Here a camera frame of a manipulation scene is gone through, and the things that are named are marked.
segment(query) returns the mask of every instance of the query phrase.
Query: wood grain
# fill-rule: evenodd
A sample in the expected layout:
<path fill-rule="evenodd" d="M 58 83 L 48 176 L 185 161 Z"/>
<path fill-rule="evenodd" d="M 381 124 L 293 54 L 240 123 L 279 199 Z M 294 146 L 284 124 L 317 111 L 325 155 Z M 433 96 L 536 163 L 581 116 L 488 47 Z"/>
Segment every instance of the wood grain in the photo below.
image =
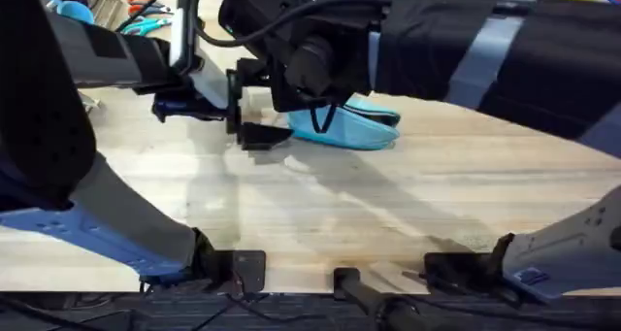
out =
<path fill-rule="evenodd" d="M 215 21 L 219 2 L 202 0 L 201 15 L 207 31 L 224 38 Z M 157 36 L 166 38 L 167 31 Z M 248 55 L 202 48 L 223 69 Z M 425 252 L 489 250 L 507 232 L 537 230 L 584 209 L 621 180 L 621 161 L 610 156 L 406 97 L 370 98 L 403 115 L 402 136 L 390 149 L 294 140 L 252 154 L 226 136 L 222 123 L 176 117 L 160 124 L 149 112 L 149 96 L 115 88 L 88 94 L 102 99 L 91 120 L 114 169 L 217 248 L 265 250 L 268 291 L 326 292 L 335 267 L 354 265 L 379 289 L 424 292 L 401 273 L 419 271 Z M 253 104 L 266 94 L 249 91 L 249 118 L 259 113 L 280 121 Z M 107 258 L 6 228 L 0 229 L 0 267 L 0 290 L 138 287 L 133 271 Z"/>

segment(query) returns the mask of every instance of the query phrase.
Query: wire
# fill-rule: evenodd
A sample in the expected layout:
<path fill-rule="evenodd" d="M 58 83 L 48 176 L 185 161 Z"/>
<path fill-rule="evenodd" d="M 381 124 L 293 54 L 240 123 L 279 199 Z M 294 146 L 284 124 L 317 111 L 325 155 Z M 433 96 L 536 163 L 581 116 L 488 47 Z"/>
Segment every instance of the wire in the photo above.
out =
<path fill-rule="evenodd" d="M 235 304 L 234 303 L 229 303 L 228 305 L 226 305 L 226 307 L 224 307 L 221 310 L 215 312 L 215 314 L 210 316 L 207 320 L 205 320 L 205 321 L 201 322 L 200 324 L 192 327 L 192 329 L 190 331 L 199 331 L 200 329 L 202 329 L 203 327 L 209 325 L 212 321 L 216 320 L 221 315 L 223 315 L 226 312 L 232 310 L 233 308 L 235 308 Z"/>
<path fill-rule="evenodd" d="M 209 36 L 199 25 L 198 18 L 198 0 L 194 0 L 194 29 L 198 36 L 200 36 L 203 40 L 207 41 L 209 44 L 223 47 L 223 48 L 233 48 L 247 45 L 249 43 L 261 40 L 270 32 L 280 28 L 284 24 L 303 16 L 308 16 L 311 14 L 315 14 L 325 8 L 335 7 L 335 6 L 343 6 L 343 5 L 375 5 L 375 6 L 389 6 L 392 3 L 392 0 L 316 0 L 313 2 L 309 2 L 302 6 L 293 8 L 288 11 L 275 21 L 266 25 L 265 27 L 257 30 L 247 36 L 244 36 L 235 40 L 219 40 Z"/>
<path fill-rule="evenodd" d="M 28 318 L 54 324 L 54 325 L 61 326 L 61 327 L 66 327 L 68 329 L 81 330 L 81 331 L 105 331 L 97 327 L 80 324 L 78 322 L 71 321 L 66 318 L 54 316 L 51 314 L 47 314 L 47 313 L 32 309 L 19 301 L 6 298 L 2 295 L 0 295 L 0 304 Z"/>
<path fill-rule="evenodd" d="M 265 296 L 259 297 L 259 298 L 255 299 L 255 300 L 250 301 L 248 304 L 252 305 L 254 303 L 259 303 L 259 302 L 263 301 L 264 299 L 266 299 L 268 297 L 270 297 L 270 295 L 265 295 Z M 199 331 L 200 329 L 202 329 L 203 327 L 209 325 L 211 322 L 213 322 L 214 320 L 216 320 L 217 318 L 219 318 L 220 316 L 222 316 L 223 314 L 227 313 L 228 311 L 232 310 L 235 307 L 237 307 L 237 305 L 234 302 L 229 301 L 229 303 L 224 308 L 222 308 L 221 310 L 215 312 L 215 314 L 210 316 L 207 320 L 205 320 L 205 321 L 201 322 L 200 324 L 192 327 L 192 329 L 190 331 Z"/>
<path fill-rule="evenodd" d="M 275 317 L 275 316 L 269 316 L 267 314 L 263 314 L 257 310 L 255 310 L 254 308 L 252 308 L 250 306 L 250 304 L 245 304 L 244 302 L 240 301 L 240 300 L 236 300 L 235 298 L 231 297 L 230 295 L 226 295 L 226 298 L 233 304 L 237 305 L 238 307 L 242 308 L 243 310 L 247 311 L 250 314 L 253 314 L 259 318 L 262 318 L 264 320 L 270 321 L 270 322 L 274 322 L 274 323 L 280 323 L 280 324 L 288 324 L 288 323 L 292 323 L 292 322 L 298 322 L 298 321 L 303 321 L 303 320 L 318 320 L 318 319 L 326 319 L 328 321 L 330 321 L 336 330 L 340 330 L 339 324 L 329 315 L 327 314 L 301 314 L 301 315 L 296 315 L 296 316 L 290 316 L 290 317 Z"/>
<path fill-rule="evenodd" d="M 411 306 L 414 308 L 416 308 L 416 303 L 422 303 L 422 304 L 426 304 L 431 307 L 438 308 L 444 311 L 449 311 L 449 312 L 480 315 L 480 316 L 485 316 L 485 317 L 503 318 L 503 319 L 515 320 L 515 321 L 532 322 L 536 324 L 553 326 L 553 327 L 566 327 L 566 328 L 572 328 L 572 329 L 578 329 L 578 330 L 606 330 L 606 331 L 613 330 L 613 328 L 602 327 L 600 325 L 591 324 L 591 323 L 564 321 L 564 320 L 559 320 L 559 319 L 551 319 L 547 317 L 523 315 L 523 314 L 487 312 L 483 310 L 473 310 L 469 308 L 447 306 L 446 304 L 429 301 L 425 298 L 418 297 L 415 295 L 407 295 L 404 297 L 409 300 L 409 302 L 411 303 Z"/>
<path fill-rule="evenodd" d="M 157 0 L 148 0 L 148 2 L 146 2 L 140 10 L 138 10 L 131 17 L 129 17 L 127 20 L 125 20 L 123 23 L 121 23 L 121 25 L 118 26 L 118 28 L 115 30 L 115 32 L 123 31 L 123 29 L 125 29 L 125 27 L 127 27 L 127 25 L 131 24 L 134 20 L 136 20 L 137 17 L 139 17 L 142 13 L 144 13 L 155 2 L 157 2 Z"/>

